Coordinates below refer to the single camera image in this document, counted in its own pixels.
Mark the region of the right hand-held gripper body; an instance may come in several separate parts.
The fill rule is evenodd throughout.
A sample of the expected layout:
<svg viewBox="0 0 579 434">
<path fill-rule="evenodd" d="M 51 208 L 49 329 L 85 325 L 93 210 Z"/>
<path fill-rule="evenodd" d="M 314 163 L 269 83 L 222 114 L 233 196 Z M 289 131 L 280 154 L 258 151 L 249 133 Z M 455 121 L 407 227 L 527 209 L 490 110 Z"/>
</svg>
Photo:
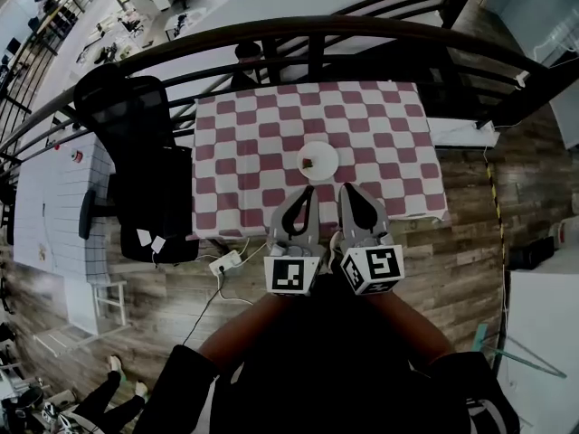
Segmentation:
<svg viewBox="0 0 579 434">
<path fill-rule="evenodd" d="M 381 233 L 352 244 L 339 243 L 340 268 L 358 296 L 381 294 L 404 279 L 403 248 L 391 234 Z"/>
</svg>

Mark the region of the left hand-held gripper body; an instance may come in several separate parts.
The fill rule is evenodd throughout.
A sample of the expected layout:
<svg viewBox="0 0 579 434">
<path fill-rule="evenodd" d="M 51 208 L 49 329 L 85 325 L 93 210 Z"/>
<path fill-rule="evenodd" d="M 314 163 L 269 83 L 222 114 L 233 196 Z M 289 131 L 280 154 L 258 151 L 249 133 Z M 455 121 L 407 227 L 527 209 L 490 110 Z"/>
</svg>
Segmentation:
<svg viewBox="0 0 579 434">
<path fill-rule="evenodd" d="M 263 258 L 266 289 L 282 296 L 308 296 L 326 249 L 313 236 L 271 240 Z"/>
</svg>

